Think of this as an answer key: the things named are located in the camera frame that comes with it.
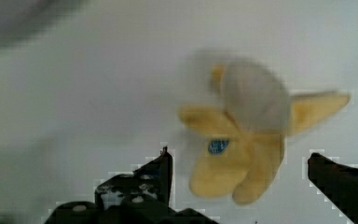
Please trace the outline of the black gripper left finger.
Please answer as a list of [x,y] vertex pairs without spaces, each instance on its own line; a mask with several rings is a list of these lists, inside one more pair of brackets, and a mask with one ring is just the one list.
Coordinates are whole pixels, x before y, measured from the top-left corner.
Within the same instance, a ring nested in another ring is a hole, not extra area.
[[94,190],[94,201],[57,206],[44,224],[218,224],[187,208],[170,208],[172,155],[160,155],[130,174],[104,181]]

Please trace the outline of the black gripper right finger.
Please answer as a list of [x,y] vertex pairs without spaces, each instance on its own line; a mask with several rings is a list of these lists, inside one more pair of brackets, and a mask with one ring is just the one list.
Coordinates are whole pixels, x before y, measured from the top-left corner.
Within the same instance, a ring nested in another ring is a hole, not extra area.
[[358,168],[336,163],[320,153],[312,153],[307,164],[310,182],[358,224]]

